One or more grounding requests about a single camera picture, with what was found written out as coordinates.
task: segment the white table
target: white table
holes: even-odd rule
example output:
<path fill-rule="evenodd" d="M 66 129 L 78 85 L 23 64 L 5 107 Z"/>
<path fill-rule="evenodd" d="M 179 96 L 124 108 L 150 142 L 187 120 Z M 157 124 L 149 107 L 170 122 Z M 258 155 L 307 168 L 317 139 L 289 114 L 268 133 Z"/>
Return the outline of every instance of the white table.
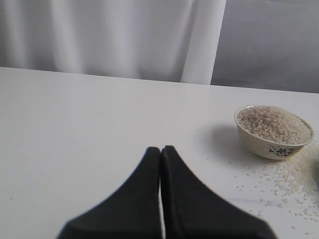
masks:
<path fill-rule="evenodd" d="M 259 201 L 281 199 L 271 182 L 253 188 L 265 161 L 240 146 L 233 113 L 244 105 L 283 107 L 319 129 L 317 94 L 0 68 L 0 238 L 55 238 L 113 193 L 148 146 L 165 145 L 225 199 L 263 210 L 279 239 L 318 238 L 318 223 L 288 212 L 300 208 Z"/>

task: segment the gray wall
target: gray wall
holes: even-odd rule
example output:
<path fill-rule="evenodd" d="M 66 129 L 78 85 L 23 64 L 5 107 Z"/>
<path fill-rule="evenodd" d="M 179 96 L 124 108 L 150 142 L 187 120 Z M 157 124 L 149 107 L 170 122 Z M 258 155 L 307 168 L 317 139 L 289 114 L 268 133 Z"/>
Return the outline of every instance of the gray wall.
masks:
<path fill-rule="evenodd" d="M 227 0 L 212 84 L 319 93 L 319 0 Z"/>

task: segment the rice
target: rice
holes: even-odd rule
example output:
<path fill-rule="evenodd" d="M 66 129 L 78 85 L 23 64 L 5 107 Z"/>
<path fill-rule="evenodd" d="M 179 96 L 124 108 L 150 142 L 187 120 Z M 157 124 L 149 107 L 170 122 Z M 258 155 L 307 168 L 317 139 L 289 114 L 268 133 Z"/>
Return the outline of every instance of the rice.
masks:
<path fill-rule="evenodd" d="M 238 113 L 237 120 L 253 135 L 276 143 L 301 144 L 312 137 L 300 118 L 275 106 L 245 108 Z"/>

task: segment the ceramic bowl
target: ceramic bowl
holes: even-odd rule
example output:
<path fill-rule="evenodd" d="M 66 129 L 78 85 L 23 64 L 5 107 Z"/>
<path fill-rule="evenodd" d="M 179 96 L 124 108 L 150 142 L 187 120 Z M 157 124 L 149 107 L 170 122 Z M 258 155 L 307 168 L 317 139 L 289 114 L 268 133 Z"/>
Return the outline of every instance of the ceramic bowl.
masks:
<path fill-rule="evenodd" d="M 302 118 L 298 117 L 310 130 L 312 137 L 308 142 L 301 143 L 301 144 L 281 144 L 272 142 L 269 140 L 265 140 L 263 138 L 259 138 L 252 133 L 245 130 L 238 122 L 237 116 L 238 113 L 241 112 L 245 108 L 249 107 L 257 107 L 257 106 L 245 106 L 239 108 L 234 115 L 235 122 L 237 123 L 237 129 L 239 133 L 239 137 L 246 148 L 248 148 L 253 153 L 262 156 L 264 158 L 275 159 L 275 160 L 282 160 L 288 157 L 293 156 L 299 150 L 301 150 L 305 145 L 311 143 L 315 138 L 315 131 L 309 125 L 308 122 L 303 120 Z"/>

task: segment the white curtain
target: white curtain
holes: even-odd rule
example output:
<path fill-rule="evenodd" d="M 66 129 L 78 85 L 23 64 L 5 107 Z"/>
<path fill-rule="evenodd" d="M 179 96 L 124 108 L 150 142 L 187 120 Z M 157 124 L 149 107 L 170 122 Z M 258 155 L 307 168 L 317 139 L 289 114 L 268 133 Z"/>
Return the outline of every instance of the white curtain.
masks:
<path fill-rule="evenodd" d="M 210 84 L 226 0 L 0 0 L 0 66 Z"/>

